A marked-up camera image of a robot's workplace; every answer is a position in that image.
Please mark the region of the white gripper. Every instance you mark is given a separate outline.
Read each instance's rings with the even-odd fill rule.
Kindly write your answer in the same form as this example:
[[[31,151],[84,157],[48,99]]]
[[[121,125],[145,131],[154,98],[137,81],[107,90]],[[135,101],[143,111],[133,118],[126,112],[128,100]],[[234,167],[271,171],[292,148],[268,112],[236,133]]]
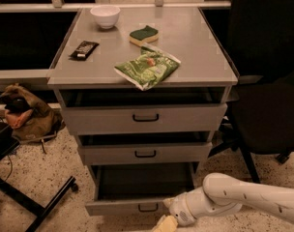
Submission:
[[[171,216],[162,216],[152,232],[175,232],[178,224],[187,226],[212,212],[211,200],[203,191],[196,188],[175,197],[163,200]]]

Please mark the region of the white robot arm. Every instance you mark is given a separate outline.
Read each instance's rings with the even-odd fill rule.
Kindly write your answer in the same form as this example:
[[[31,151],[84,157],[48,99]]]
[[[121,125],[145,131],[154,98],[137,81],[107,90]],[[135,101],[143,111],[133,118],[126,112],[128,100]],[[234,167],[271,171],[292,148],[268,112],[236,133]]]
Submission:
[[[194,224],[201,217],[222,217],[243,205],[294,224],[294,188],[243,182],[222,173],[208,174],[200,188],[163,200],[170,215],[163,215],[152,232],[175,232],[178,225]]]

